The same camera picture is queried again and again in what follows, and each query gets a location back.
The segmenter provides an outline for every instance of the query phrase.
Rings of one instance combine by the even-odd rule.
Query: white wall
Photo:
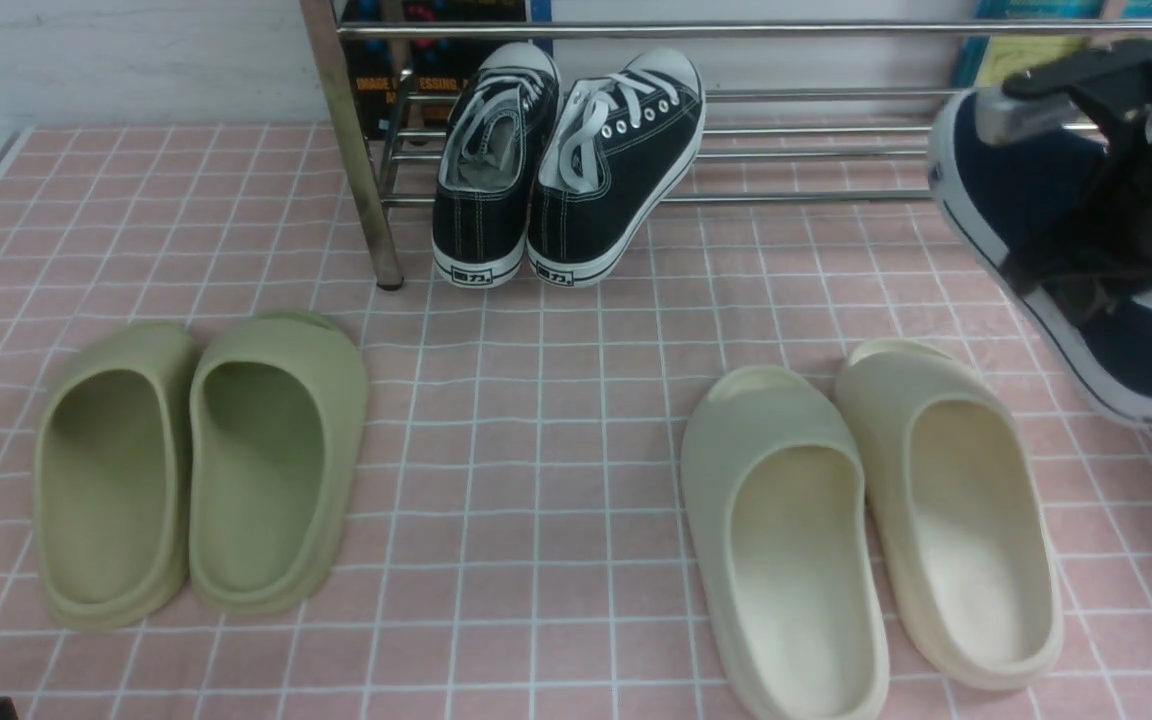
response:
[[[556,20],[968,18],[975,0],[553,0]],[[562,41],[567,78],[644,44]],[[956,43],[681,41],[711,88],[941,85]],[[296,0],[0,0],[0,124],[326,118]]]

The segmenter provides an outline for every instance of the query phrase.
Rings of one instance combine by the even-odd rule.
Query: sneaker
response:
[[[526,200],[561,97],[554,61],[525,41],[503,45],[468,79],[434,195],[434,265],[449,283],[488,288],[518,272]]]
[[[704,124],[700,74],[676,50],[577,81],[536,177],[526,232],[536,275],[585,287],[611,273],[691,167]]]
[[[975,91],[956,96],[929,136],[937,206],[1043,334],[1087,402],[1120,423],[1152,423],[1152,290],[1074,325],[1047,290],[1015,297],[1000,272],[1011,250],[1074,209],[1105,149],[1062,129],[1006,147],[986,145],[977,135],[975,99]]]

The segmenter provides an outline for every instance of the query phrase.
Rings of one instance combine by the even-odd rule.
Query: slide sandal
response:
[[[872,720],[887,638],[864,475],[835,407],[782,367],[742,367],[696,407],[682,495],[727,680],[759,720]]]
[[[184,583],[197,363],[182,325],[141,323],[74,356],[58,379],[35,446],[33,541],[61,626],[134,623]]]
[[[1064,641],[1060,589],[1006,407],[972,370],[904,340],[856,348],[835,392],[914,645],[975,688],[1040,679]]]
[[[211,343],[189,393],[189,570],[225,612],[276,612],[328,577],[366,418],[367,373],[328,319],[263,314]]]

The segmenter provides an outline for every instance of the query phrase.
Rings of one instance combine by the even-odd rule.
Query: shoelace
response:
[[[485,162],[498,167],[500,158],[495,158],[492,152],[483,152],[480,143],[471,143],[470,138],[479,131],[479,128],[490,119],[495,118],[500,105],[510,101],[513,97],[508,94],[508,86],[518,89],[518,103],[522,111],[526,113],[531,109],[531,104],[539,99],[541,93],[541,77],[538,71],[526,68],[509,68],[508,70],[493,70],[479,77],[479,85],[473,89],[470,104],[465,107],[462,118],[470,119],[470,126],[463,129],[462,138],[465,141],[461,145],[461,159],[470,162]]]
[[[628,77],[624,73],[613,73],[607,76],[607,83],[591,92],[589,97],[579,97],[577,90],[573,90],[573,97],[568,103],[577,104],[584,101],[581,113],[581,127],[562,143],[558,152],[558,174],[576,192],[593,192],[598,188],[598,159],[594,158],[594,137],[602,134],[602,137],[612,137],[612,126],[604,126],[607,116],[613,109],[620,109],[621,105],[616,100],[616,91],[626,98],[626,107],[630,111],[630,126],[641,127],[643,119],[649,122],[660,114],[669,111],[669,105],[679,104],[679,91],[666,79],[658,78],[652,73],[639,73],[637,78]],[[639,94],[652,94],[657,89],[662,90],[669,97],[668,101],[660,100],[657,108],[644,108],[639,101]],[[570,118],[571,109],[567,111]],[[626,132],[626,121],[617,120],[616,132]],[[579,170],[573,162],[575,150],[579,147]]]

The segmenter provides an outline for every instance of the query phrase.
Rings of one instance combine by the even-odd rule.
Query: pair of shoes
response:
[[[498,287],[525,255],[551,285],[600,281],[691,167],[704,124],[700,74],[676,50],[576,81],[563,105],[550,55],[525,41],[500,47],[449,118],[434,196],[439,274]]]
[[[872,720],[887,639],[869,498],[915,646],[972,687],[1038,680],[1064,626],[1038,495],[983,379],[904,340],[856,348],[838,407],[776,366],[710,389],[682,441],[682,495],[728,682],[759,720]]]
[[[127,626],[192,577],[225,612],[274,612],[332,569],[367,403],[353,341],[306,311],[200,353],[141,323],[79,353],[41,414],[35,543],[47,605]]]

